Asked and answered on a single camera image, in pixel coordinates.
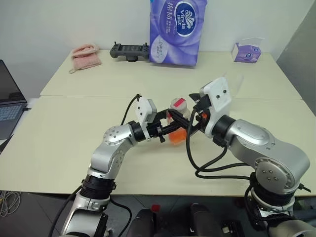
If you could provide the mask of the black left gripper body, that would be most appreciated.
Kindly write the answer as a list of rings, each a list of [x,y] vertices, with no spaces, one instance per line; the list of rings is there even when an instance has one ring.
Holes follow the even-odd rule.
[[[165,142],[165,138],[162,132],[162,125],[158,118],[155,118],[153,122],[147,124],[147,131],[150,138],[159,138],[161,143]]]

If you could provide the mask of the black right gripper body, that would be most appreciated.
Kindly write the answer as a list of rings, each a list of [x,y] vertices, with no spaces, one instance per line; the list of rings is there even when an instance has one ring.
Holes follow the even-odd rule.
[[[206,126],[210,120],[211,102],[208,95],[201,95],[199,103],[196,103],[193,109],[196,110],[197,115],[195,116],[197,124],[193,127],[193,132],[197,131],[205,132]]]

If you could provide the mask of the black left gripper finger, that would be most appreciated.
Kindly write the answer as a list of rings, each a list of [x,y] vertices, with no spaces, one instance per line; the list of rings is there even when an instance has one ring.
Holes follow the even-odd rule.
[[[157,112],[156,117],[158,119],[171,119],[172,118],[168,109]]]
[[[175,120],[171,122],[169,125],[161,128],[161,134],[169,134],[171,132],[176,131],[179,128],[183,128],[184,130],[187,130],[189,126],[188,120]]]

